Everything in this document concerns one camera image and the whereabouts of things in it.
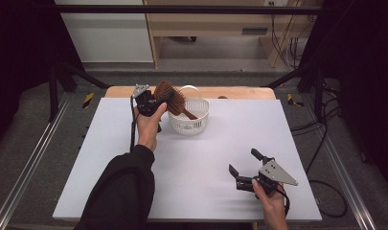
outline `brush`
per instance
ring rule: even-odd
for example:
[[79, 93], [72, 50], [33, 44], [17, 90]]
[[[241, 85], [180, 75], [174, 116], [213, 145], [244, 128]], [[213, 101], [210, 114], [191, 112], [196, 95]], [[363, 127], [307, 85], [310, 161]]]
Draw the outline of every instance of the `brush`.
[[154, 90], [154, 98], [156, 100], [160, 100], [161, 98], [168, 97], [167, 100], [167, 110], [175, 116], [183, 113], [190, 120], [196, 120], [197, 117], [189, 112], [185, 108], [185, 97], [184, 95], [177, 89], [175, 89], [169, 81], [161, 81], [158, 83], [157, 87]]

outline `white basket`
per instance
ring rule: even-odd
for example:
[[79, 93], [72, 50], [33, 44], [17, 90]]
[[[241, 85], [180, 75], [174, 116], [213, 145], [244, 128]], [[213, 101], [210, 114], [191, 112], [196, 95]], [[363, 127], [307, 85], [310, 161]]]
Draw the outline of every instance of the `white basket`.
[[182, 135], [191, 136], [202, 132], [208, 122], [209, 102], [202, 99], [199, 90], [192, 85], [185, 85], [179, 89], [182, 91], [185, 88], [192, 88], [198, 92], [197, 99], [186, 98], [185, 108], [191, 112], [197, 119], [190, 120], [185, 114], [181, 113], [178, 116], [168, 112], [171, 128]]

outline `person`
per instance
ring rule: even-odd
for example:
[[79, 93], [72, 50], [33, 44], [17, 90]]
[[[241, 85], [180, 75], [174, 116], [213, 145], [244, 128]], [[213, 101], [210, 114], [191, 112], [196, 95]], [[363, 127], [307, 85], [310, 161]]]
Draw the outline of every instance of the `person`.
[[[137, 145], [130, 153], [116, 156], [107, 164], [74, 230], [145, 228], [155, 190], [151, 166], [157, 147], [157, 128], [166, 109], [167, 104], [162, 103], [151, 117], [137, 115]], [[253, 188], [262, 203], [268, 229], [287, 229], [283, 196], [275, 193], [268, 197], [257, 181], [253, 182]]]

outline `black sleeve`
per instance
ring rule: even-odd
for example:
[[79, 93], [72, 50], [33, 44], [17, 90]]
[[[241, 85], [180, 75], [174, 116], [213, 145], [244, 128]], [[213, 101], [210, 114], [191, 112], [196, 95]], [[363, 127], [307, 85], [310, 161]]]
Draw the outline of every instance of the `black sleeve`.
[[153, 162], [152, 151], [139, 145], [113, 158], [89, 195], [75, 229], [144, 229], [155, 189]]

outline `basket handle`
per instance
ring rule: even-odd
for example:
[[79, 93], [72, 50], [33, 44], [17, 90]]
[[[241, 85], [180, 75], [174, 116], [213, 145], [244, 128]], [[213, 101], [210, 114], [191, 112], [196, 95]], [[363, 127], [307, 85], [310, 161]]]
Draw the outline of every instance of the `basket handle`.
[[196, 90], [196, 92], [197, 92], [197, 95], [199, 96], [198, 98], [202, 98], [202, 95], [200, 94], [200, 91], [199, 91], [199, 89], [198, 88], [196, 88], [195, 86], [193, 86], [193, 85], [184, 85], [184, 86], [182, 86], [180, 89], [179, 89], [179, 91], [180, 92], [182, 92], [182, 90], [183, 89], [187, 89], [187, 88], [191, 88], [191, 89], [194, 89], [194, 90]]

